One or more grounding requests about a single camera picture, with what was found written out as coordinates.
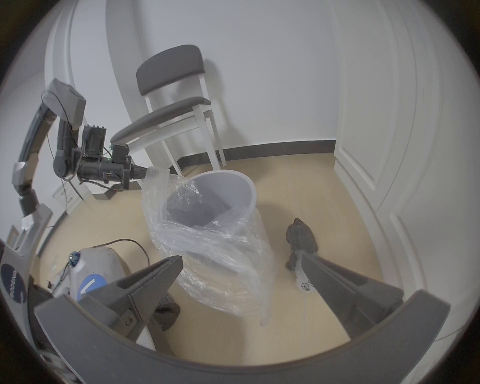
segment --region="wooden floor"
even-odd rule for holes
[[[221,365],[260,365],[296,360],[349,341],[344,329],[316,293],[295,287],[295,274],[285,269],[290,248],[285,232],[295,217],[312,229],[322,257],[366,276],[382,280],[372,242],[360,215],[333,171],[332,154],[276,156],[230,161],[228,169],[248,175],[257,188],[257,208],[278,262],[270,324],[258,318],[237,318],[206,307],[177,284],[170,293],[181,306],[177,322],[166,332],[174,354],[182,359]],[[210,170],[196,166],[187,177]],[[81,248],[118,238],[140,242],[152,262],[163,256],[150,241],[141,206],[141,191],[117,193],[110,201],[90,196],[67,217],[46,247],[37,275],[39,283],[65,266]],[[135,271],[146,266],[135,244],[111,246]]]

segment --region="white cabinet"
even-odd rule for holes
[[[420,1],[341,0],[331,8],[343,71],[335,169],[385,281],[405,298],[425,289],[451,305],[417,382],[480,297],[480,81]]]

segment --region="gray chair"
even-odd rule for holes
[[[213,111],[210,108],[211,103],[208,99],[204,73],[202,54],[195,45],[181,45],[170,48],[149,58],[137,70],[137,83],[138,90],[145,97],[150,113],[116,133],[111,142],[128,144],[130,153],[134,154],[161,141],[173,167],[181,175],[180,167],[170,153],[165,139],[199,128],[213,169],[220,169],[210,131],[206,124],[206,119],[208,119],[214,134],[215,146],[225,167],[227,163],[220,145]],[[152,109],[148,97],[150,92],[190,76],[198,76],[202,96],[189,97],[155,111]]]

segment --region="plastic bag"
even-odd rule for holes
[[[152,242],[183,258],[180,286],[212,308],[260,314],[266,325],[276,263],[258,210],[231,208],[199,181],[155,167],[148,169],[142,193]]]

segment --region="gray cushion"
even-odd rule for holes
[[[199,48],[180,45],[157,53],[138,67],[138,90],[145,96],[165,85],[201,73],[205,73],[205,69]]]
[[[184,113],[192,112],[194,106],[203,104],[210,105],[210,100],[195,96],[177,101],[176,103],[154,110],[152,113],[139,118],[128,127],[123,128],[111,138],[111,143],[127,143],[139,136],[154,131],[158,124],[172,120]]]

